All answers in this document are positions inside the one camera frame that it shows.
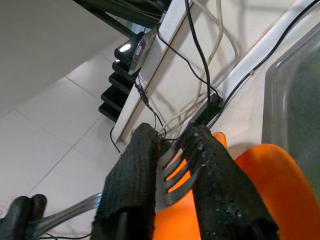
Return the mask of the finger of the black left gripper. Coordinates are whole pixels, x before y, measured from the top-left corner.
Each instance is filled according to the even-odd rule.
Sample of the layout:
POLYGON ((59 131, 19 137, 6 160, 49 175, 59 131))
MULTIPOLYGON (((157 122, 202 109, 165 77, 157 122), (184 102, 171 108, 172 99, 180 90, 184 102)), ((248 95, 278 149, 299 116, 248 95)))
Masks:
POLYGON ((0 219, 1 240, 22 240, 32 212, 32 200, 27 196, 17 197, 0 219))
POLYGON ((43 194, 36 194, 27 197, 27 222, 32 223, 43 218, 47 206, 47 197, 43 194))

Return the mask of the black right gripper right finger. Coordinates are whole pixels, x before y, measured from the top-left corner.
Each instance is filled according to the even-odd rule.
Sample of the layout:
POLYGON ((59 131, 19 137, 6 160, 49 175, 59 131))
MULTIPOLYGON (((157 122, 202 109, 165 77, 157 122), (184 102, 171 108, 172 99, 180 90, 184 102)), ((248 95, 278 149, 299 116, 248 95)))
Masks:
POLYGON ((279 227, 249 177, 204 125, 188 131, 199 151, 191 173, 200 237, 203 240, 277 240, 279 227))

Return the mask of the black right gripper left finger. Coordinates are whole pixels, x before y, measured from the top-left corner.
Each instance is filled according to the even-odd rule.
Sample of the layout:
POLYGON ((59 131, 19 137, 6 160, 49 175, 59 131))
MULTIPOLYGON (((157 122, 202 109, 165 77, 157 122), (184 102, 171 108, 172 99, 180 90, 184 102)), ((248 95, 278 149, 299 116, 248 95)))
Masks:
POLYGON ((151 240, 156 206, 158 132, 148 123, 133 132, 125 151, 105 178, 92 222, 93 240, 151 240))

